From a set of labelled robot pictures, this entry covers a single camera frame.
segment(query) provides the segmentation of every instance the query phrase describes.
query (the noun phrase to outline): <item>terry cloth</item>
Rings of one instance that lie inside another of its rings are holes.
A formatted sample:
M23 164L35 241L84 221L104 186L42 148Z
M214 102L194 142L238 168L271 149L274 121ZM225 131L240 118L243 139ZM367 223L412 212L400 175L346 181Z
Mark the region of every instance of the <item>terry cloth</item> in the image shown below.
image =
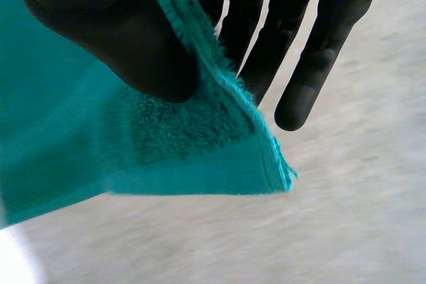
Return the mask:
M197 0L159 0L197 58L198 92L169 104L125 85L0 0L0 182L6 225L104 192L284 192L292 170L235 79Z

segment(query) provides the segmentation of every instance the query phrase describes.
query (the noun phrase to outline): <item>floor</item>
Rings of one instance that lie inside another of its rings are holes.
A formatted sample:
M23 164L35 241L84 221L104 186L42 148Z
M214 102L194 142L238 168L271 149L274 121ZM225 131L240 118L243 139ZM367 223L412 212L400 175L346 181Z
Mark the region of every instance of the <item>floor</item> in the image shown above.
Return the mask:
M260 106L300 172L291 194L99 196L9 230L43 266L28 283L426 283L425 1L375 0L306 125L283 132L317 2Z

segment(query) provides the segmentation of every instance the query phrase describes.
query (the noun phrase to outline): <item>black glove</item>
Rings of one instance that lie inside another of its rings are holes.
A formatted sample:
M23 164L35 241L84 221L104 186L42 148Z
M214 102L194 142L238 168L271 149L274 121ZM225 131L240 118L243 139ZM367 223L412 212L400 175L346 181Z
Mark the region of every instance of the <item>black glove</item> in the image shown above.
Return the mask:
M25 0L45 26L78 43L133 88L171 102L197 72L156 0Z

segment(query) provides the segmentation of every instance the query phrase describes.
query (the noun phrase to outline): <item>hand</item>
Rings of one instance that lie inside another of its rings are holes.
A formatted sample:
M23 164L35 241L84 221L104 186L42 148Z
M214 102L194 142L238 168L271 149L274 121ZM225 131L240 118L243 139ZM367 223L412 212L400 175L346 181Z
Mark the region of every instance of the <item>hand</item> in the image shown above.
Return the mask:
M77 43L131 87L183 102L196 90L195 61L156 0L24 0L46 27Z
M200 0L216 23L220 16L218 4L214 4L214 10L208 10L212 6L209 1ZM269 89L296 37L309 1L270 0L266 22L239 74L257 104ZM315 25L275 111L280 128L293 131L303 126L352 27L366 14L372 1L319 0ZM236 71L256 28L261 8L262 0L230 0L219 40L234 61Z

